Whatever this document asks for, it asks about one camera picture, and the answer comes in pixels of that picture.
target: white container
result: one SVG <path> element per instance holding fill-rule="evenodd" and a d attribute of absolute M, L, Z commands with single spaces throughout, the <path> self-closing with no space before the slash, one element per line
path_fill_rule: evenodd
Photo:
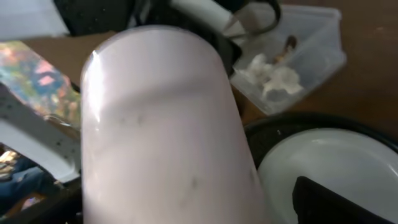
<path fill-rule="evenodd" d="M 68 33 L 52 0 L 0 1 L 0 41 Z"/>
<path fill-rule="evenodd" d="M 252 3 L 247 7 L 259 27 L 265 27 L 274 19 L 274 13 L 267 4 Z M 239 72 L 231 83 L 265 114 L 286 110 L 345 64 L 346 56 L 340 41 L 340 19 L 337 9 L 282 6 L 282 19 L 274 30 L 241 44 L 243 56 L 236 64 L 237 70 L 246 69 L 258 54 L 266 54 L 267 63 L 272 63 L 273 58 L 282 52 L 288 36 L 294 35 L 298 40 L 296 49 L 275 68 L 295 70 L 300 76 L 302 91 L 290 95 L 285 90 L 272 90 L 264 98 L 262 86 L 249 83 Z"/>
<path fill-rule="evenodd" d="M 86 224 L 263 224 L 265 202 L 220 56 L 171 27 L 122 32 L 83 69 Z"/>

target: clear plastic container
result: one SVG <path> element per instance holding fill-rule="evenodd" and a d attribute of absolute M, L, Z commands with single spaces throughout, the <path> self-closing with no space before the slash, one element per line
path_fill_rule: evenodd
<path fill-rule="evenodd" d="M 252 3 L 247 7 L 250 19 L 253 20 L 251 26 L 255 24 L 259 28 L 265 27 L 274 19 L 274 13 L 267 4 Z M 243 56 L 235 66 L 236 74 L 231 83 L 265 114 L 286 110 L 345 64 L 346 55 L 341 49 L 340 19 L 341 14 L 337 9 L 282 6 L 282 19 L 274 30 L 240 43 Z M 303 90 L 293 95 L 285 90 L 271 90 L 263 97 L 263 87 L 249 83 L 238 70 L 247 69 L 258 54 L 265 54 L 267 63 L 272 63 L 290 35 L 296 37 L 297 47 L 283 61 L 275 64 L 274 68 L 289 67 L 295 70 Z"/>

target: wooden table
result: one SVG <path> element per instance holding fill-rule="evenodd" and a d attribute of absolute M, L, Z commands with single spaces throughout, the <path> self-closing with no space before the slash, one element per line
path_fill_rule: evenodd
<path fill-rule="evenodd" d="M 354 119 L 398 139 L 398 1 L 285 0 L 284 4 L 338 8 L 348 62 L 289 111 L 316 111 Z M 244 124 L 265 117 L 240 93 Z"/>

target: black cable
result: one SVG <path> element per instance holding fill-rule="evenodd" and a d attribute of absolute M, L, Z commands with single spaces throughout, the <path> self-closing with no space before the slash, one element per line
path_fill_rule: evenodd
<path fill-rule="evenodd" d="M 278 3 L 278 0 L 263 0 L 262 2 L 268 3 L 270 5 L 270 7 L 275 12 L 275 19 L 272 22 L 272 24 L 263 29 L 255 30 L 252 32 L 247 32 L 245 34 L 237 34 L 237 35 L 229 36 L 228 37 L 229 39 L 238 39 L 238 38 L 242 38 L 242 37 L 254 37 L 257 35 L 265 34 L 266 32 L 269 32 L 269 31 L 275 29 L 275 27 L 277 27 L 277 25 L 279 24 L 280 18 L 282 17 L 282 11 L 280 10 L 280 5 Z"/>

